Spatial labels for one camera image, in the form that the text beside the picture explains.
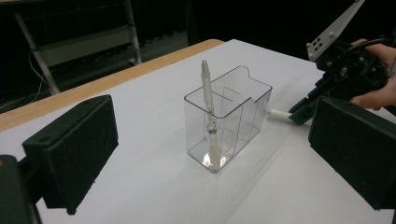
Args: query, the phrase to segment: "white tabletop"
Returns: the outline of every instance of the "white tabletop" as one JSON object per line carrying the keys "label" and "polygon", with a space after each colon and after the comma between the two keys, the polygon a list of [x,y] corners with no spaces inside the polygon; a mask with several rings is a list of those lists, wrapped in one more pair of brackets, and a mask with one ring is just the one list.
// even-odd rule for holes
{"label": "white tabletop", "polygon": [[[44,224],[389,224],[309,146],[309,126],[266,118],[262,131],[219,173],[187,155],[184,99],[239,65],[273,87],[269,107],[288,111],[321,78],[314,63],[231,40],[138,77],[110,94],[120,145],[74,216],[37,203]],[[74,105],[0,133],[0,154],[24,157],[21,142]],[[396,119],[379,111],[380,116]]]}

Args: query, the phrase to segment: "wooden table edge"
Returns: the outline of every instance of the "wooden table edge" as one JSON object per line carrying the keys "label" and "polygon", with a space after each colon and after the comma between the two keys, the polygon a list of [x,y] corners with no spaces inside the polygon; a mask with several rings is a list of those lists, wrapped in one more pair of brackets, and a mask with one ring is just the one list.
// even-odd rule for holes
{"label": "wooden table edge", "polygon": [[96,79],[95,81],[83,84],[68,91],[63,91],[40,101],[0,114],[0,132],[16,127],[31,119],[44,116],[67,105],[87,99],[99,92],[108,90],[126,81],[163,68],[166,65],[176,63],[207,49],[214,48],[222,43],[224,42],[221,40],[208,39],[151,61],[119,71],[110,76]]}

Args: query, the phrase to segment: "human hand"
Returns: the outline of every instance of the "human hand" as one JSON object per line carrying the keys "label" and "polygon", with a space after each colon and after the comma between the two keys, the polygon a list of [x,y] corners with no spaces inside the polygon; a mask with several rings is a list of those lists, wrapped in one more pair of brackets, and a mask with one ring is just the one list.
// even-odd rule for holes
{"label": "human hand", "polygon": [[[365,39],[359,39],[352,43],[352,45],[359,44]],[[381,60],[390,70],[394,60],[396,59],[396,49],[382,45],[375,44],[366,47],[366,49]],[[363,108],[371,108],[379,110],[383,106],[396,105],[396,76],[392,76],[385,87],[378,91],[370,91],[363,95],[355,96],[350,100],[350,103],[359,105]]]}

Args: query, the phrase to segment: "pen holder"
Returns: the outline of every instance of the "pen holder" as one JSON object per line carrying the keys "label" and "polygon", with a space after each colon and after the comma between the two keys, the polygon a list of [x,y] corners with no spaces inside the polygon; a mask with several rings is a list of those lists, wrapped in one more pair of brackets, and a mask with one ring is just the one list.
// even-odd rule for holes
{"label": "pen holder", "polygon": [[[206,109],[203,88],[184,97],[187,153],[217,173],[260,131],[272,87],[238,66],[211,81],[214,110]],[[208,131],[215,121],[216,131]]]}

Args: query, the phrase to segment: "clear plastic container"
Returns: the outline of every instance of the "clear plastic container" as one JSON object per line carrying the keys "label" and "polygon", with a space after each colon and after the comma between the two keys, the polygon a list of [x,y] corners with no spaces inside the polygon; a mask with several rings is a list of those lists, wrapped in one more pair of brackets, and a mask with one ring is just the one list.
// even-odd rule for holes
{"label": "clear plastic container", "polygon": [[[272,87],[251,78],[245,66],[214,79],[211,86],[212,113],[203,88],[184,100],[187,153],[215,174],[261,131]],[[209,120],[216,126],[210,133]]]}

